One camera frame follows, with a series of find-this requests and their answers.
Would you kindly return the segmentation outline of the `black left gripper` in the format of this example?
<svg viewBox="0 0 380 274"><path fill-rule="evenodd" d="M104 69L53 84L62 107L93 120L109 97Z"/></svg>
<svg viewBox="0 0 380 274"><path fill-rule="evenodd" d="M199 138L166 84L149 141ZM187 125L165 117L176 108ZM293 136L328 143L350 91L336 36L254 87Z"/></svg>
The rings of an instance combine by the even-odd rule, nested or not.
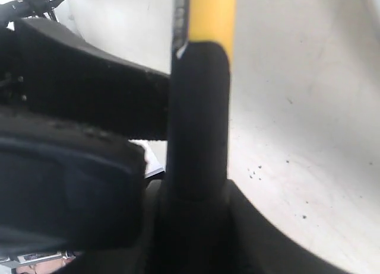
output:
<svg viewBox="0 0 380 274"><path fill-rule="evenodd" d="M45 12L49 2L50 7L58 7L65 0L31 0L38 7L39 12ZM23 0L13 0L1 4L1 19L15 19L17 17L36 16L37 13L30 4Z"/></svg>

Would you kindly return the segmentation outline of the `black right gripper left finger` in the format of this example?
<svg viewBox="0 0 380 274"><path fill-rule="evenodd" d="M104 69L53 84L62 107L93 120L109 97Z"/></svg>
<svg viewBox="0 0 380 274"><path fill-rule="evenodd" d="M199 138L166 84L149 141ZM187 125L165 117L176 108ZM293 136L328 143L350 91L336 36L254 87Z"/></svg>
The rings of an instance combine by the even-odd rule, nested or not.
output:
<svg viewBox="0 0 380 274"><path fill-rule="evenodd" d="M129 139L167 139L170 76L122 59L61 23L1 29L1 102Z"/></svg>

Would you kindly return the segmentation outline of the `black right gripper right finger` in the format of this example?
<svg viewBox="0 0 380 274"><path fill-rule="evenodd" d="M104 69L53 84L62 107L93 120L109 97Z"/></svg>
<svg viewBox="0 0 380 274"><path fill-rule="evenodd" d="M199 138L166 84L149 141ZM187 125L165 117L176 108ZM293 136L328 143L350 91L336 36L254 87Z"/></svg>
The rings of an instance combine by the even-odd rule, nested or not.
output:
<svg viewBox="0 0 380 274"><path fill-rule="evenodd" d="M236 183L227 181L237 273L344 273L295 243L267 220Z"/></svg>

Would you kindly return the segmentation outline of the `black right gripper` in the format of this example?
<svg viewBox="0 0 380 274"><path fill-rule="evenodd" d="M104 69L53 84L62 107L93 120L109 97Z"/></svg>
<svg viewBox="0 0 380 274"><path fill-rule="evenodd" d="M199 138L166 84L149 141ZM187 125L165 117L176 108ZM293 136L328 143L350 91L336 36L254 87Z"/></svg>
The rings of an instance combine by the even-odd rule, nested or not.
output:
<svg viewBox="0 0 380 274"><path fill-rule="evenodd" d="M84 120L58 105L1 106L1 256L80 256L64 273L230 273L229 106L172 104L167 176L145 193L145 149L119 110Z"/></svg>

